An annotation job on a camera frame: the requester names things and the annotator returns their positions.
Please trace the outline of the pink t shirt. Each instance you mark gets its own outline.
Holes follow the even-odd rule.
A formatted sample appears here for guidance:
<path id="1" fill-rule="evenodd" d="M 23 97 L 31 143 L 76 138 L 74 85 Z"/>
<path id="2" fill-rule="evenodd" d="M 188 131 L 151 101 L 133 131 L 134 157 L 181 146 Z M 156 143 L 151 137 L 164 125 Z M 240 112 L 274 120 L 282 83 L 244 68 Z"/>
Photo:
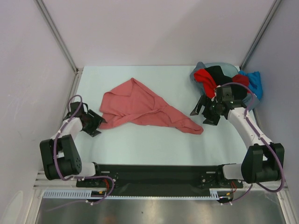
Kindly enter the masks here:
<path id="1" fill-rule="evenodd" d="M 126 123 L 176 128 L 200 135 L 204 129 L 138 80 L 118 85 L 103 95 L 100 112 L 105 119 L 99 128 L 111 129 Z"/>

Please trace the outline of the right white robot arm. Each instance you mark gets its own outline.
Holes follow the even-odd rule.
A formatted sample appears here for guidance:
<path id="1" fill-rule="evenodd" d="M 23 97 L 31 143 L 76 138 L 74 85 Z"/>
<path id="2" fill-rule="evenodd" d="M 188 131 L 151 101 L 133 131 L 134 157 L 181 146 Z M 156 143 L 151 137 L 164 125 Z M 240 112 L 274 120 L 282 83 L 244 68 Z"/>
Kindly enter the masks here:
<path id="1" fill-rule="evenodd" d="M 228 120 L 239 133 L 247 152 L 241 164 L 223 165 L 215 181 L 220 187 L 227 187 L 233 179 L 246 183 L 283 181 L 285 149 L 274 143 L 252 121 L 242 100 L 234 98 L 231 87 L 217 87 L 215 96 L 202 95 L 190 115 L 202 114 L 204 124 L 216 126 L 221 117 Z"/>

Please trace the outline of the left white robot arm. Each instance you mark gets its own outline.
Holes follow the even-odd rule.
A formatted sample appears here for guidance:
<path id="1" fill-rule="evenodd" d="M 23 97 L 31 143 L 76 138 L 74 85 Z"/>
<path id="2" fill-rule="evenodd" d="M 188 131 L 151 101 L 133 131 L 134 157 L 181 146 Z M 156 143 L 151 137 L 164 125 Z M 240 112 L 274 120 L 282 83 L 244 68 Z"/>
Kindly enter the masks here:
<path id="1" fill-rule="evenodd" d="M 53 137 L 40 142 L 43 169 L 48 180 L 76 176 L 83 165 L 75 145 L 75 138 L 83 131 L 91 137 L 99 135 L 105 119 L 88 108 L 88 104 L 73 102 L 62 126 Z"/>

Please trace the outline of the bright red t shirt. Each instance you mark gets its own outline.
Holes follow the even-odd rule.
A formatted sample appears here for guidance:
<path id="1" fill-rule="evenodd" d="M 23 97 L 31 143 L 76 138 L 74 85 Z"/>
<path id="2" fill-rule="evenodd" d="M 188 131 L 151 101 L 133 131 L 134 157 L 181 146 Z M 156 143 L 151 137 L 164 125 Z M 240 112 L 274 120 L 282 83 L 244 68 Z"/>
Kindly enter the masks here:
<path id="1" fill-rule="evenodd" d="M 204 69 L 200 69 L 194 73 L 195 81 L 202 83 L 205 94 L 209 98 L 215 96 L 215 88 L 221 84 L 221 79 L 224 77 L 220 66 L 212 66 Z"/>

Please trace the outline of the black t shirt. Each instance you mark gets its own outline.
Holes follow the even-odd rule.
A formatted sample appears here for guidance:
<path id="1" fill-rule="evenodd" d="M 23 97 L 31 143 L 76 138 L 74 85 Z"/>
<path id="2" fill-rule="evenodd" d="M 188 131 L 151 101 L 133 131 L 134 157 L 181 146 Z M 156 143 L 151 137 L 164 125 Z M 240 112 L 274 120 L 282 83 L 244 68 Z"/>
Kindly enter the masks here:
<path id="1" fill-rule="evenodd" d="M 232 81 L 232 78 L 231 77 L 227 77 L 224 75 L 224 77 L 221 79 L 221 84 L 220 85 L 223 85 L 223 84 L 227 84 L 227 83 L 231 83 L 233 82 Z M 246 96 L 247 96 L 247 93 L 237 93 L 237 91 L 235 90 L 235 88 L 233 87 L 233 84 L 230 85 L 231 86 L 231 89 L 232 89 L 232 93 L 233 93 L 233 96 L 235 99 L 237 100 L 243 100 Z"/>

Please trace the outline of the grey blue t shirt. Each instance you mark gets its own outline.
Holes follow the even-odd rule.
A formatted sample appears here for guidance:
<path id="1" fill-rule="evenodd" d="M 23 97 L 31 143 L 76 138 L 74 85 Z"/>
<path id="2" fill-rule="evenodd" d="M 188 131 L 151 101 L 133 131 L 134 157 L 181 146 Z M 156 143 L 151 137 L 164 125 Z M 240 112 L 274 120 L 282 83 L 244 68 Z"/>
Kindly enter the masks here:
<path id="1" fill-rule="evenodd" d="M 245 73 L 228 63 L 198 62 L 190 74 L 191 82 L 199 89 L 201 95 L 209 98 L 215 96 L 215 89 L 227 83 L 240 83 L 245 87 L 233 84 L 231 89 L 235 99 L 240 99 L 251 111 L 263 96 L 260 73 Z"/>

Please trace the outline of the dark red t shirt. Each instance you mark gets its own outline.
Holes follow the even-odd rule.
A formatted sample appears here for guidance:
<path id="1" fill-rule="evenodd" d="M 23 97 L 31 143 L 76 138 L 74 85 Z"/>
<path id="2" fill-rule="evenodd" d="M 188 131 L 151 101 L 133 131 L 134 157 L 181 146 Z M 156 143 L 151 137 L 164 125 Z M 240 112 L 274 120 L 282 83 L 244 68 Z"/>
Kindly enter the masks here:
<path id="1" fill-rule="evenodd" d="M 249 78 L 245 75 L 242 75 L 242 74 L 237 74 L 235 75 L 234 77 L 232 77 L 232 81 L 235 82 L 235 83 L 240 83 L 246 87 L 249 87 Z M 249 93 L 249 91 L 242 87 L 242 86 L 239 86 L 239 85 L 236 85 L 234 84 L 233 87 L 235 88 L 235 90 L 237 91 L 237 93 Z"/>

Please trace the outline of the left aluminium corner post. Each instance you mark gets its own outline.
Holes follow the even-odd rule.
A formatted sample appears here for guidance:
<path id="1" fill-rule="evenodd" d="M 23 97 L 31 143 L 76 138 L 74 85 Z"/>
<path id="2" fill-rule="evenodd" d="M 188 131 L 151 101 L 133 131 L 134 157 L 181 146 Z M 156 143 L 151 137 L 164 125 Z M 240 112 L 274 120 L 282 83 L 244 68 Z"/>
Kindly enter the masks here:
<path id="1" fill-rule="evenodd" d="M 55 41 L 57 42 L 60 50 L 62 51 L 67 63 L 69 64 L 70 68 L 74 72 L 74 74 L 77 74 L 79 71 L 79 68 L 76 66 L 75 61 L 73 57 L 71 56 L 65 41 L 63 40 L 51 14 L 49 13 L 46 4 L 43 0 L 34 0 L 34 3 L 36 4 L 39 12 L 41 13 L 42 17 L 45 20 L 45 23 L 47 24 L 50 32 L 52 33 Z"/>

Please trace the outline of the aluminium corner post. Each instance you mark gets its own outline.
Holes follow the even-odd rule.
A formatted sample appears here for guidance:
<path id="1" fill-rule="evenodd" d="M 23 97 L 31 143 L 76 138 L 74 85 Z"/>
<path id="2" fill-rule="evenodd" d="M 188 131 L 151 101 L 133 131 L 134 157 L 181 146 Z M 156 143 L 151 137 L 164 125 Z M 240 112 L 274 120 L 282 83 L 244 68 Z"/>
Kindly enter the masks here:
<path id="1" fill-rule="evenodd" d="M 281 6 L 283 0 L 274 0 L 264 21 L 262 22 L 262 25 L 260 26 L 251 46 L 249 47 L 245 57 L 243 58 L 240 69 L 243 70 L 247 66 L 248 62 L 250 61 L 251 57 L 253 56 L 255 50 L 257 49 L 261 39 L 263 38 L 266 30 L 268 29 L 272 19 L 274 18 L 276 12 L 278 11 L 279 7 Z"/>
<path id="2" fill-rule="evenodd" d="M 79 71 L 79 68 L 76 66 L 75 61 L 73 57 L 71 56 L 65 41 L 63 40 L 51 14 L 49 13 L 46 4 L 43 0 L 34 0 L 34 3 L 36 4 L 39 12 L 41 13 L 42 17 L 45 20 L 45 23 L 47 24 L 50 32 L 52 33 L 55 41 L 57 42 L 60 50 L 62 51 L 67 63 L 69 64 L 70 68 L 74 72 L 74 74 L 77 74 Z"/>

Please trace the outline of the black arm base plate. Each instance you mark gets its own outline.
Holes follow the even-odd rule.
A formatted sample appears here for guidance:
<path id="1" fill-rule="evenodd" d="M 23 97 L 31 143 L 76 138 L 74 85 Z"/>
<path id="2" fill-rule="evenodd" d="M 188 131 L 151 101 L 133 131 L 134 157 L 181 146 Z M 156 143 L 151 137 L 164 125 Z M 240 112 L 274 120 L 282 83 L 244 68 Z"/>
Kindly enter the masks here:
<path id="1" fill-rule="evenodd" d="M 198 196 L 212 188 L 242 189 L 243 180 L 226 179 L 219 166 L 100 165 L 91 174 L 76 175 L 78 188 L 92 188 L 109 196 Z"/>

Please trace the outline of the right aluminium corner post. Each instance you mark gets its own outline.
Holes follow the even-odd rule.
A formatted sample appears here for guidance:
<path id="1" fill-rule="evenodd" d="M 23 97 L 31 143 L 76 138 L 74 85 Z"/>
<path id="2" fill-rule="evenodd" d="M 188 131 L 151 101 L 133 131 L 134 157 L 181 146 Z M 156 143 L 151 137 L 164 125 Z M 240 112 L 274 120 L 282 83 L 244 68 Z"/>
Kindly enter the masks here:
<path id="1" fill-rule="evenodd" d="M 257 49 L 261 39 L 263 38 L 266 30 L 268 29 L 272 19 L 274 18 L 276 12 L 278 11 L 279 7 L 281 6 L 283 0 L 274 0 L 264 21 L 262 22 L 262 25 L 260 26 L 251 46 L 249 47 L 245 57 L 243 58 L 240 69 L 243 70 L 247 66 L 248 62 L 250 61 L 251 57 L 253 56 L 255 50 Z"/>

